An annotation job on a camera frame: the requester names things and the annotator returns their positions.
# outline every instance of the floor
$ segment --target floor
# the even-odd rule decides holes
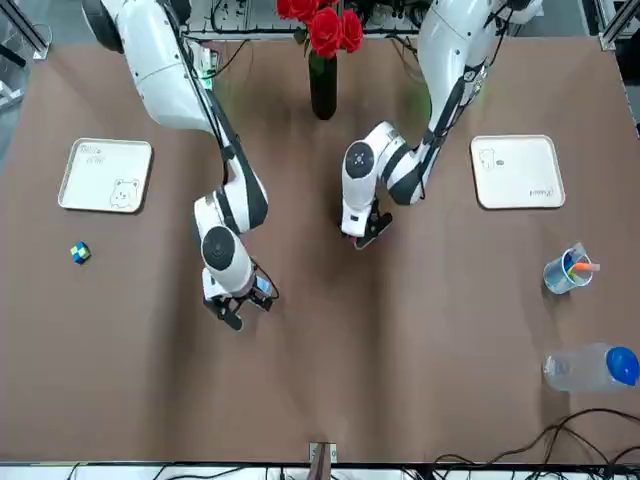
[[[43,35],[51,35],[54,45],[95,41],[84,22],[80,8],[81,0],[18,0],[17,3],[35,24],[39,24],[38,29]],[[587,32],[581,0],[548,0],[544,3],[544,15],[527,24],[520,36],[575,36],[586,35]],[[5,40],[9,48],[30,58],[28,46],[23,45],[19,36],[12,36],[12,33],[12,27],[8,25],[7,20],[0,18],[0,39]],[[0,80],[10,88],[26,87],[28,68],[22,70],[0,58]],[[629,100],[636,112],[636,118],[640,119],[640,87],[630,89]],[[19,117],[20,104],[0,112],[0,172]]]

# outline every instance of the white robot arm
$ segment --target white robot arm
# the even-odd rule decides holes
[[[83,11],[97,39],[125,54],[140,98],[156,122],[203,130],[218,142],[223,183],[195,202],[194,216],[205,263],[205,305],[239,330],[242,319],[237,311],[245,300],[269,310],[274,299],[270,282],[256,275],[257,266],[238,237],[264,222],[267,194],[214,94],[195,78],[191,51],[178,35],[190,4],[188,0],[83,0]]]
[[[524,24],[542,0],[437,0],[418,34],[418,62],[431,97],[431,117],[420,145],[410,148],[387,122],[352,143],[342,163],[342,222],[345,235],[364,248],[389,226],[378,210],[376,185],[383,183],[399,205],[424,198],[436,156],[449,130],[477,95],[486,77],[496,37],[496,17]]]

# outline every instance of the white tray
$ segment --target white tray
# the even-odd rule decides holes
[[[480,204],[558,208],[565,193],[553,142],[546,135],[480,136],[471,141]]]
[[[133,213],[142,204],[150,164],[147,142],[79,138],[71,147],[58,205]]]

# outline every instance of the brown tablecloth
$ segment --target brown tablecloth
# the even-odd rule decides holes
[[[640,352],[640,142],[613,54],[589,38],[505,41],[426,201],[390,206],[393,225],[362,252],[338,229],[344,151],[383,119],[416,142],[428,95],[389,41],[368,41],[340,56],[338,110],[321,122],[306,68],[293,42],[257,43],[217,81],[269,194],[243,241],[282,292],[235,333],[201,304],[190,223],[221,180],[213,139],[156,125],[117,54],[61,48],[34,67],[0,186],[2,459],[304,461],[327,440],[343,462],[488,460],[581,408],[640,412],[634,391],[568,396],[540,373],[557,347]],[[469,143],[509,133],[553,139],[564,207],[478,206]],[[57,205],[84,136],[151,143],[139,214]],[[84,266],[69,254],[79,240]],[[542,267],[577,240],[603,270],[550,298]],[[603,414],[574,425],[608,454],[640,438]],[[553,460],[596,458],[563,438]]]

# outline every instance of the pen holder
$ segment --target pen holder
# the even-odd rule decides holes
[[[555,260],[547,263],[542,272],[542,278],[547,288],[556,295],[561,295],[577,287],[584,287],[593,278],[593,272],[572,271],[571,267],[577,262],[591,263],[581,243],[565,250]]]

